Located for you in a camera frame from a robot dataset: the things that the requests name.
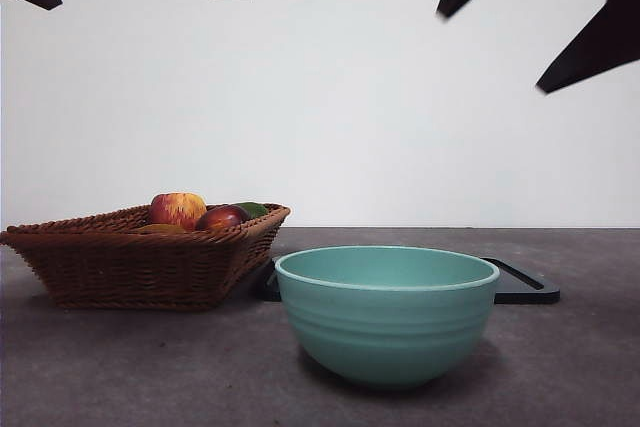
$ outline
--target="ceramic bowl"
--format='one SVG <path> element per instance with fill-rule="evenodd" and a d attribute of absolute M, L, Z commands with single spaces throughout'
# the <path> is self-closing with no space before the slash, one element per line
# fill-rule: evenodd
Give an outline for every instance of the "ceramic bowl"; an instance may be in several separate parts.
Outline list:
<path fill-rule="evenodd" d="M 415 387 L 467 357 L 493 307 L 498 268 L 442 250 L 340 246 L 276 261 L 289 322 L 307 353 L 374 388 Z"/>

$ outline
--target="concrete surface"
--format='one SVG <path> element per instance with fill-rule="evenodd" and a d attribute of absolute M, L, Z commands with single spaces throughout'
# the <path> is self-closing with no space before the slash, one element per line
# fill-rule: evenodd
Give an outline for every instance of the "concrete surface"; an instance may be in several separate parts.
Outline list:
<path fill-rule="evenodd" d="M 281 255 L 402 244 L 547 276 L 553 305 L 496 305 L 460 367 L 410 392 L 342 381 L 245 279 L 206 313 L 65 311 L 2 250 L 2 427 L 615 426 L 640 418 L 640 230 L 283 228 Z"/>

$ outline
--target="bowl rim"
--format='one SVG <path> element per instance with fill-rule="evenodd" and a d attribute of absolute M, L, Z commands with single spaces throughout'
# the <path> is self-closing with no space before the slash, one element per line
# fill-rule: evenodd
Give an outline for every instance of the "bowl rim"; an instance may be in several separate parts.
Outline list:
<path fill-rule="evenodd" d="M 420 250 L 427 252 L 438 252 L 444 253 L 448 255 L 453 255 L 456 257 L 462 257 L 465 259 L 473 260 L 475 262 L 484 264 L 485 266 L 491 269 L 491 274 L 487 277 L 478 280 L 472 280 L 469 282 L 460 282 L 456 284 L 442 284 L 442 285 L 417 285 L 417 286 L 383 286 L 383 285 L 368 285 L 368 284 L 347 284 L 343 282 L 331 282 L 328 280 L 314 279 L 312 277 L 305 277 L 304 275 L 294 274 L 285 270 L 282 267 L 282 262 L 290 259 L 292 257 L 297 257 L 304 254 L 309 254 L 312 252 L 319 252 L 325 250 L 349 250 L 349 249 L 392 249 L 392 250 Z M 479 287 L 481 285 L 490 284 L 491 282 L 497 281 L 498 277 L 500 277 L 500 269 L 493 265 L 491 262 L 488 262 L 480 257 L 475 257 L 473 255 L 462 254 L 460 252 L 453 252 L 450 250 L 442 250 L 442 249 L 430 249 L 427 247 L 411 247 L 404 245 L 336 245 L 331 247 L 319 247 L 315 249 L 306 249 L 300 250 L 298 252 L 292 252 L 287 255 L 283 255 L 279 259 L 275 261 L 275 269 L 278 274 L 281 274 L 290 279 L 298 280 L 300 282 L 305 282 L 308 284 L 316 284 L 322 285 L 325 287 L 335 287 L 340 289 L 353 289 L 353 290 L 377 290 L 377 291 L 400 291 L 400 292 L 431 292 L 431 291 L 443 291 L 443 290 L 459 290 L 459 289 L 468 289 L 472 287 Z"/>

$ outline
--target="basket rim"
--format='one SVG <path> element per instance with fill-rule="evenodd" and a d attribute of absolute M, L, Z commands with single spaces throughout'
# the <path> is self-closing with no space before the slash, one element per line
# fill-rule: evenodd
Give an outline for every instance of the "basket rim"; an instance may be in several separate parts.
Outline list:
<path fill-rule="evenodd" d="M 215 207 L 220 207 L 223 205 L 229 204 L 208 204 L 207 209 L 212 209 Z M 122 216 L 127 215 L 132 212 L 136 212 L 142 209 L 148 209 L 150 204 L 138 205 L 135 207 L 128 207 L 123 209 L 118 209 L 112 212 L 100 213 L 95 215 L 89 215 L 86 217 L 75 217 L 69 219 L 62 220 L 54 220 L 48 222 L 42 222 L 37 224 L 21 224 L 18 226 L 10 225 L 7 227 L 6 231 L 0 233 L 0 244 L 8 244 L 7 242 L 11 237 L 14 236 L 53 236 L 56 238 L 78 238 L 78 236 L 92 236 L 94 238 L 102 237 L 102 238 L 113 238 L 113 237 L 122 237 L 127 236 L 128 238 L 147 238 L 147 239 L 193 239 L 193 240 L 209 240 L 209 241 L 222 241 L 222 240 L 232 240 L 234 238 L 238 239 L 239 237 L 244 237 L 247 235 L 248 231 L 255 230 L 259 228 L 259 226 L 264 222 L 273 221 L 275 219 L 279 219 L 281 217 L 286 217 L 291 212 L 291 209 L 285 207 L 284 205 L 275 204 L 275 203 L 263 203 L 268 209 L 269 213 L 255 219 L 248 220 L 238 225 L 234 225 L 231 227 L 226 227 L 224 229 L 220 229 L 217 231 L 193 231 L 193 232 L 180 232 L 180 233 L 166 233 L 166 232 L 133 232 L 133 231 L 91 231 L 91 230 L 58 230 L 56 231 L 56 224 L 59 224 L 61 227 L 63 225 L 68 225 L 70 223 L 80 223 L 80 222 L 92 222 L 92 221 L 101 221 L 105 218 L 109 218 L 112 216 Z"/>

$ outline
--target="green fruit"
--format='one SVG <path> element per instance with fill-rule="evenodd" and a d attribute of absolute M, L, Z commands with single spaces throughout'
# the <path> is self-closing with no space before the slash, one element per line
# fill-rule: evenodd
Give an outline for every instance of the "green fruit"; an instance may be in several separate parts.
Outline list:
<path fill-rule="evenodd" d="M 242 207 L 249 213 L 252 219 L 257 219 L 269 213 L 269 210 L 264 205 L 258 204 L 257 202 L 239 202 L 233 205 Z"/>

